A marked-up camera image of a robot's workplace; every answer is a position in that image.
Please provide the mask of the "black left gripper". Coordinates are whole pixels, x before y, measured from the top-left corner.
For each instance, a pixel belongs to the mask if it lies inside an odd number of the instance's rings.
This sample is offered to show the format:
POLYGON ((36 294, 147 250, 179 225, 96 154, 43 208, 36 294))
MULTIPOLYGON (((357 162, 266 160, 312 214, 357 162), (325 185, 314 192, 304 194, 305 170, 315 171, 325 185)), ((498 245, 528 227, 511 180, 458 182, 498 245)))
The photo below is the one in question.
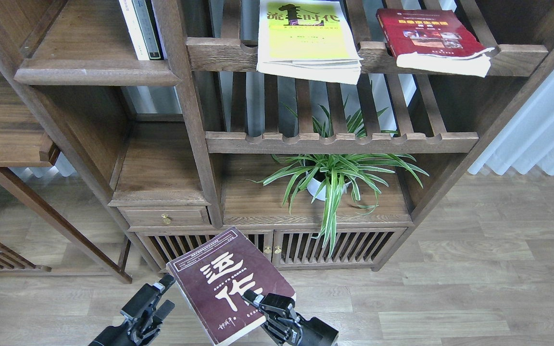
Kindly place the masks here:
POLYGON ((153 285, 144 284, 143 287, 121 309, 125 322, 112 329, 110 346, 147 346, 160 333, 163 320, 174 309, 171 300, 165 302, 156 310, 160 299, 176 279, 165 273, 153 285))

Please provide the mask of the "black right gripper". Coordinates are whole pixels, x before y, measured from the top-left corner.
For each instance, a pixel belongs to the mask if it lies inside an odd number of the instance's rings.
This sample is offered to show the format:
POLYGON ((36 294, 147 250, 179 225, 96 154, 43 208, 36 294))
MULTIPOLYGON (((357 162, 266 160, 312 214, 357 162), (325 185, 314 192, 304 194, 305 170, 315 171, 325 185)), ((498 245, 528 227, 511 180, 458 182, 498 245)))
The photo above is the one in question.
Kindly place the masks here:
POLYGON ((292 298, 278 294, 266 296, 247 290, 242 298, 263 313, 262 329, 278 345, 336 346, 339 331, 317 317, 306 320, 294 310, 292 298))

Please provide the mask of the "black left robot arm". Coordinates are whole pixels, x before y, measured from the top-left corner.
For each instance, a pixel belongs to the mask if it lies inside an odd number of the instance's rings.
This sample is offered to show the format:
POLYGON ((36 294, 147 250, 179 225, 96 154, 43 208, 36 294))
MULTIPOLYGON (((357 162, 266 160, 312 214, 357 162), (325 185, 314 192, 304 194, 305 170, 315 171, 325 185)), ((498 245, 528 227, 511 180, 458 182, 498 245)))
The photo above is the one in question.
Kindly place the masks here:
POLYGON ((175 278, 165 274, 152 285, 144 284, 121 309, 125 321, 119 326, 106 327, 91 346, 147 346, 160 333, 163 320, 171 313, 175 304, 166 300, 160 309, 156 305, 163 293, 174 283, 175 278))

